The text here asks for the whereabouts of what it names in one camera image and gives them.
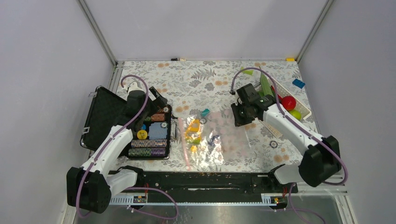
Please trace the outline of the long green cucumber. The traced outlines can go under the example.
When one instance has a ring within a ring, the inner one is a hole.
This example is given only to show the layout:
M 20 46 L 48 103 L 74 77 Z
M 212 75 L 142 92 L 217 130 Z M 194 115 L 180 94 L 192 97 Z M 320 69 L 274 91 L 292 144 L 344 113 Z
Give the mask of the long green cucumber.
M 268 82 L 267 76 L 261 72 L 260 75 L 260 85 L 261 85 L 261 91 L 263 92 L 264 96 L 270 95 L 270 96 L 274 96 L 271 86 Z

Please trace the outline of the clear pink-dotted zip bag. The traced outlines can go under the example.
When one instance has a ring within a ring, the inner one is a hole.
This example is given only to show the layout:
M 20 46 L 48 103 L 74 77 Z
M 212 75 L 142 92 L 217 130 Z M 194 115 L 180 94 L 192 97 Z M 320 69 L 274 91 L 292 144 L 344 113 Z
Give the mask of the clear pink-dotted zip bag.
M 222 171 L 240 166 L 252 148 L 243 127 L 236 127 L 230 109 L 178 118 L 183 161 L 188 171 Z

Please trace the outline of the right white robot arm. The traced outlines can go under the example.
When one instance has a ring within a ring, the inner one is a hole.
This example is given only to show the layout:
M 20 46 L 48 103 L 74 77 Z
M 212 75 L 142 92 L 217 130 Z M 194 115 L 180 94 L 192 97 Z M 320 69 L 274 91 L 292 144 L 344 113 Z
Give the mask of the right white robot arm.
M 230 93 L 237 97 L 237 102 L 231 105 L 236 127 L 250 124 L 255 119 L 265 122 L 289 140 L 303 157 L 297 164 L 272 169 L 273 176 L 268 179 L 270 190 L 280 192 L 292 182 L 305 182 L 316 187 L 327 183 L 329 177 L 341 170 L 338 141 L 304 126 L 280 104 L 277 95 L 261 96 L 252 84 Z

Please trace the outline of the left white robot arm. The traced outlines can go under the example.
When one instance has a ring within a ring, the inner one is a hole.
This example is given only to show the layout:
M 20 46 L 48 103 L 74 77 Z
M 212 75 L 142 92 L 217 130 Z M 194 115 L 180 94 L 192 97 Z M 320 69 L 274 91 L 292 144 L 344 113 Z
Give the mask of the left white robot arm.
M 80 167 L 71 167 L 66 174 L 67 204 L 77 210 L 103 213 L 110 199 L 130 188 L 134 192 L 144 188 L 140 168 L 126 168 L 109 176 L 111 165 L 134 139 L 144 120 L 167 106 L 154 87 L 148 89 L 155 99 L 139 87 L 128 89 L 127 100 L 118 113 L 108 118 L 110 124 L 99 148 Z

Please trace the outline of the red chili pepper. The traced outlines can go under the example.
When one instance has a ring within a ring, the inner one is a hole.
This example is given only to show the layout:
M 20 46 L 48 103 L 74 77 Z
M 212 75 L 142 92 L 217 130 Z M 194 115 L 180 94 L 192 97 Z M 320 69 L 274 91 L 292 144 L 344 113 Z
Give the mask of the red chili pepper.
M 277 96 L 278 101 L 281 103 L 282 97 L 275 91 L 274 86 L 271 86 L 271 91 L 272 91 L 274 97 Z

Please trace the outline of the black poker chip case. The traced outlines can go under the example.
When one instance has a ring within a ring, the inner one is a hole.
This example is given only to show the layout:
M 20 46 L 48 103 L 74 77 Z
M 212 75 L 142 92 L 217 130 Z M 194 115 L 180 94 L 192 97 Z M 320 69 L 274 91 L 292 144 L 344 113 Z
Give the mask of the black poker chip case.
M 86 149 L 96 151 L 107 137 L 119 137 L 119 130 L 131 131 L 133 139 L 127 143 L 121 152 L 130 160 L 165 160 L 170 154 L 171 137 L 171 106 L 167 104 L 158 110 L 155 101 L 155 113 L 144 119 L 142 126 L 130 126 L 132 118 L 125 125 L 119 125 L 119 115 L 127 101 L 112 93 L 103 86 L 93 92 L 87 119 L 80 139 L 80 145 Z

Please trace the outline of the lime green block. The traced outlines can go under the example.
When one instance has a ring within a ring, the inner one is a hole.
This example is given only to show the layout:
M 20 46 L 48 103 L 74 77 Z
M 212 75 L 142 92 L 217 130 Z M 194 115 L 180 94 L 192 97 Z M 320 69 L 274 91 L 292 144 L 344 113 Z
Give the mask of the lime green block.
M 253 73 L 254 73 L 254 70 L 247 70 L 247 69 L 245 69 L 244 67 L 241 67 L 240 70 L 241 70 L 241 72 L 242 72 L 243 74 L 250 75 L 250 76 L 252 76 Z

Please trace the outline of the red apple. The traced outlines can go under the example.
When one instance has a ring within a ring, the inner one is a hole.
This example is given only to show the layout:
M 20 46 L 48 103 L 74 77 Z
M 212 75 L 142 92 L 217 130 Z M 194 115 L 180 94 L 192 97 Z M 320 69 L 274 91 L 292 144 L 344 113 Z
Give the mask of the red apple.
M 281 101 L 282 106 L 287 110 L 294 110 L 296 108 L 297 102 L 292 96 L 285 96 Z

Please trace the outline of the teal small block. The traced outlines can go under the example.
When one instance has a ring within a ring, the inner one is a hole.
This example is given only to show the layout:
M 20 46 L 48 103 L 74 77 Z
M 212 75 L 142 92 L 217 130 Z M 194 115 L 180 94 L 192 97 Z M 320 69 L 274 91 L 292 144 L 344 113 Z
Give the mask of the teal small block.
M 209 113 L 210 113 L 210 110 L 206 108 L 200 113 L 200 116 L 202 118 L 205 118 L 205 117 L 207 117 L 209 115 Z

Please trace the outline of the green apple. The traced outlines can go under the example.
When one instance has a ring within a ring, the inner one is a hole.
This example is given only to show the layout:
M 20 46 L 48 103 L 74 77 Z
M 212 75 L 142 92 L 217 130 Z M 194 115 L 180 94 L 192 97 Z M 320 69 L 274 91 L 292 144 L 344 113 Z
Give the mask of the green apple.
M 292 115 L 297 120 L 301 120 L 301 118 L 302 118 L 301 113 L 299 111 L 297 111 L 297 110 L 290 110 L 289 114 Z

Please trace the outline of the yellow triangular toy block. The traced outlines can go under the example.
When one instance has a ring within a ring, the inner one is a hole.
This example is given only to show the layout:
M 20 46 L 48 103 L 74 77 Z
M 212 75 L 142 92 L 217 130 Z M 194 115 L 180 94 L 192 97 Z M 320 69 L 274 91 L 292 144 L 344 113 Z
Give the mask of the yellow triangular toy block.
M 191 144 L 199 144 L 201 142 L 201 123 L 199 119 L 194 119 L 187 126 L 184 137 L 186 142 Z

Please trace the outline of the white plastic basket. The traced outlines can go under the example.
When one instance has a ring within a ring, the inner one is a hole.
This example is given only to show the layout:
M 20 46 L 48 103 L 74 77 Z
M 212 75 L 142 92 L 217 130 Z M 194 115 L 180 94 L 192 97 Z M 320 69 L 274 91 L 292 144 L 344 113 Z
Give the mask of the white plastic basket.
M 267 87 L 265 79 L 267 79 L 267 83 L 270 86 L 270 90 L 273 91 L 273 94 L 275 94 L 274 93 L 274 91 L 275 91 L 274 85 L 277 86 L 277 95 L 279 97 L 280 104 L 282 106 L 285 106 L 285 109 L 288 112 L 291 111 L 292 116 L 294 116 L 296 119 L 299 119 L 300 121 L 304 121 L 304 120 L 307 120 L 312 115 L 310 108 L 307 107 L 302 101 L 300 101 L 292 92 L 290 92 L 287 88 L 285 88 L 277 80 L 271 81 L 265 75 L 262 75 L 262 77 L 260 78 L 259 84 L 255 84 L 255 89 L 260 94 L 264 93 L 262 91 L 263 88 L 261 87 L 261 84 L 264 83 L 265 87 Z

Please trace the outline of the blue lego brick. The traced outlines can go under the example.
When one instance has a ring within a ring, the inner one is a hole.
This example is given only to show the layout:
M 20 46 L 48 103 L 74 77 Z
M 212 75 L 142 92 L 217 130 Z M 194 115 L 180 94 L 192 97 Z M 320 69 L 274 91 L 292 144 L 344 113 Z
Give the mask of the blue lego brick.
M 300 89 L 303 89 L 305 87 L 305 83 L 302 80 L 297 79 L 297 78 L 292 81 L 292 84 Z

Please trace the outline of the purple lego brick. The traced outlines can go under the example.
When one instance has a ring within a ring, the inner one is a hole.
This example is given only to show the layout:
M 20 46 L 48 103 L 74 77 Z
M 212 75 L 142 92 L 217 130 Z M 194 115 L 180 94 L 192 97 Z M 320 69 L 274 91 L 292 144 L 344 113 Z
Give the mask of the purple lego brick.
M 213 135 L 209 140 L 208 140 L 208 145 L 211 147 L 215 147 L 216 144 L 219 144 L 220 141 L 220 136 L 219 135 Z

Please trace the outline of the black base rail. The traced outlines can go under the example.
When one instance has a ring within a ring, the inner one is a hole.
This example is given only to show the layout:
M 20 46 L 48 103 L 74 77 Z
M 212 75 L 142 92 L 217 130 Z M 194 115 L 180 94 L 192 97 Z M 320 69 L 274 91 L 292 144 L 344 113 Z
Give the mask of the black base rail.
M 262 196 L 287 196 L 298 188 L 271 173 L 154 172 L 137 175 L 137 190 L 149 203 L 261 203 Z

